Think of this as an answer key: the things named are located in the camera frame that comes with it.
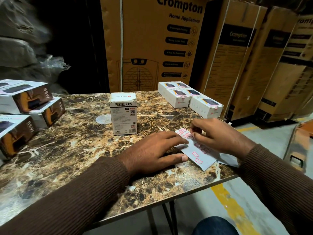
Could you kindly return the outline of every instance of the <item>hand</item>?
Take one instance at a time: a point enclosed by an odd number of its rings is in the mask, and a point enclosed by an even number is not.
[[[205,136],[201,134],[202,130],[205,131]],[[198,142],[241,160],[256,145],[232,126],[216,118],[194,119],[190,125],[190,132]]]
[[[188,157],[185,154],[163,157],[166,151],[181,143],[188,143],[188,141],[173,131],[152,133],[131,145],[118,158],[127,167],[131,177],[138,173],[149,174],[177,163],[186,162]]]

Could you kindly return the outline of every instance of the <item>jeans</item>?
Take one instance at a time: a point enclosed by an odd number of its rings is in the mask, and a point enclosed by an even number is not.
[[[239,235],[239,233],[226,219],[213,216],[201,220],[192,235]]]

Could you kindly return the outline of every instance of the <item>left hand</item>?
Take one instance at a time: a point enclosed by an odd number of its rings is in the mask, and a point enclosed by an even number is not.
[[[127,167],[130,176],[149,174],[168,166],[186,162],[185,154],[172,154],[163,157],[166,151],[181,143],[188,143],[173,131],[152,133],[123,151],[118,158]]]

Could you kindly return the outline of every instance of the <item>sticker sheet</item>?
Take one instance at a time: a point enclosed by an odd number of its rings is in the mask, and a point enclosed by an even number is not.
[[[200,144],[198,141],[196,141],[196,139],[191,135],[188,130],[181,128],[179,130],[176,130],[175,133],[181,135],[189,142],[189,144],[177,145],[176,148],[186,154],[203,171],[207,170],[216,161],[222,164],[238,167],[237,159],[234,156],[228,154],[220,154],[213,149],[210,149],[205,145]]]

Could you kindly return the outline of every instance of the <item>right hand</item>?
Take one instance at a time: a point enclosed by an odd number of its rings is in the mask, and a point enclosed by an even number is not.
[[[205,131],[205,136],[201,134],[202,130]],[[232,126],[216,118],[194,119],[190,125],[190,132],[199,143],[241,160],[256,145]]]

